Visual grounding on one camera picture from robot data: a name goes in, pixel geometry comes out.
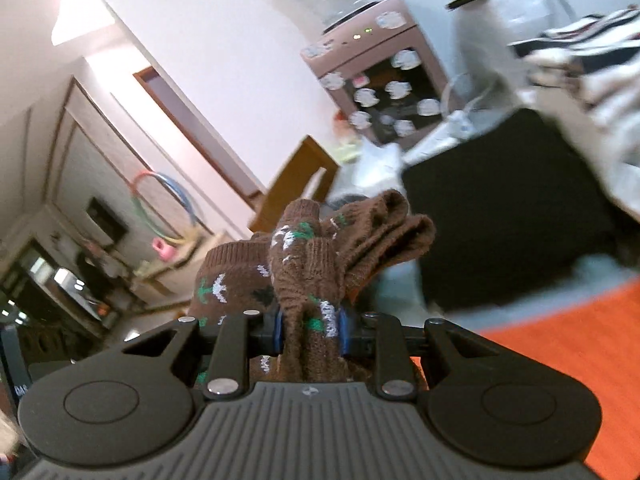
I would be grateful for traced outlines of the brown patterned knit sweater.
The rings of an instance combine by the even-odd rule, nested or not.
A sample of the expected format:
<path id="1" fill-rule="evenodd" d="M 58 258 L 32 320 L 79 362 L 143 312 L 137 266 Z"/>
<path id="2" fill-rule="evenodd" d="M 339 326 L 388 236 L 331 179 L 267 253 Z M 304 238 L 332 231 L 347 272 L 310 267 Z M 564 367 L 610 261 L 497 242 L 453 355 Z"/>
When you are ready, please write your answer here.
<path id="1" fill-rule="evenodd" d="M 338 353 L 338 307 L 355 300 L 378 272 L 426 254 L 435 233 L 432 220 L 410 214 L 396 190 L 347 204 L 326 218 L 318 203 L 300 198 L 286 206 L 273 232 L 208 252 L 188 312 L 214 326 L 247 309 L 279 306 L 283 353 L 252 359 L 253 380 L 363 380 L 367 370 Z"/>

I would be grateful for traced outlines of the wooden chair far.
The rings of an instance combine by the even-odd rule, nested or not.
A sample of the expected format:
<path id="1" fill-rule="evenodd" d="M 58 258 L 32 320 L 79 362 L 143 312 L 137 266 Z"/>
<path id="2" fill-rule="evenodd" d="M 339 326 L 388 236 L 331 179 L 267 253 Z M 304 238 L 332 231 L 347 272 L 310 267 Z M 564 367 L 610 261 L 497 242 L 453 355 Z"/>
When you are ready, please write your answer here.
<path id="1" fill-rule="evenodd" d="M 250 232 L 273 231 L 286 206 L 303 196 L 306 185 L 319 170 L 323 170 L 323 174 L 311 198 L 323 203 L 339 169 L 340 165 L 329 153 L 314 138 L 306 136 L 259 203 L 248 225 Z"/>

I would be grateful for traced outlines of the pink water dispenser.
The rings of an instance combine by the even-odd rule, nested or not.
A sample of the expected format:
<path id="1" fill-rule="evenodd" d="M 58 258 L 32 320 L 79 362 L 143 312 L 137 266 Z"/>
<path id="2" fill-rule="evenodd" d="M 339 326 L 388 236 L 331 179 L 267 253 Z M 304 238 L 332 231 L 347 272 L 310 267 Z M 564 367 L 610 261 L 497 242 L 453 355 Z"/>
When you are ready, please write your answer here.
<path id="1" fill-rule="evenodd" d="M 302 51 L 360 136 L 407 151 L 442 121 L 449 78 L 404 0 L 372 3 Z"/>

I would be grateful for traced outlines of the colourful hula hoop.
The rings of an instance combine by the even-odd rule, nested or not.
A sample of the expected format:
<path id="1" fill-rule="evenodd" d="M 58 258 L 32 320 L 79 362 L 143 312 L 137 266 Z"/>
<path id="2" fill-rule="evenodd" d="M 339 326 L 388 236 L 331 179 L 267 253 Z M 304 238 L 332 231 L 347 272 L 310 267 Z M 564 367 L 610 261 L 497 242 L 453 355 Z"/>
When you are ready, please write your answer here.
<path id="1" fill-rule="evenodd" d="M 129 183 L 129 192 L 138 218 L 164 242 L 181 246 L 201 234 L 191 196 L 168 174 L 142 170 Z"/>

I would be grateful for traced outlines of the orange floral table mat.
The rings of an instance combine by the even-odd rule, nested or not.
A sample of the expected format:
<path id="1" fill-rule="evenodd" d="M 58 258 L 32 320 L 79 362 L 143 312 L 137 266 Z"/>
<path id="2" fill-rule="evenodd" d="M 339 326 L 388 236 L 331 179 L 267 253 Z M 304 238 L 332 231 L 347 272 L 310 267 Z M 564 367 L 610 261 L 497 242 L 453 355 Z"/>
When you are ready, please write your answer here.
<path id="1" fill-rule="evenodd" d="M 553 313 L 476 332 L 589 387 L 602 427 L 587 465 L 603 479 L 639 477 L 638 278 Z"/>

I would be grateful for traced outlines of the black folded garment left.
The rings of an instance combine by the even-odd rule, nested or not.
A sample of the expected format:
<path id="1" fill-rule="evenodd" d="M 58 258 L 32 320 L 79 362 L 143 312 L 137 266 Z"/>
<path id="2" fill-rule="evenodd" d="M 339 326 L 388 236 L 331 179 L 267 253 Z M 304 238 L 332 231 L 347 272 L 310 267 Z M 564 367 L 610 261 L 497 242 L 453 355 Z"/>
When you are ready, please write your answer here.
<path id="1" fill-rule="evenodd" d="M 525 108 L 401 180 L 412 211 L 435 225 L 422 294 L 444 310 L 501 304 L 639 238 L 559 128 Z"/>

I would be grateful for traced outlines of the white striped garment pile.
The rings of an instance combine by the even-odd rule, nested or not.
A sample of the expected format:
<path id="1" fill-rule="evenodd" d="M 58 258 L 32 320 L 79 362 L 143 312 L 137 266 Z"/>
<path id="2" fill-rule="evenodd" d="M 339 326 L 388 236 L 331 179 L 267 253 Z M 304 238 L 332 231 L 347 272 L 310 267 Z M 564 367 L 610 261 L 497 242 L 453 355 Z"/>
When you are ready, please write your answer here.
<path id="1" fill-rule="evenodd" d="M 510 44 L 528 66 L 538 110 L 614 204 L 639 215 L 639 8 L 585 15 Z"/>

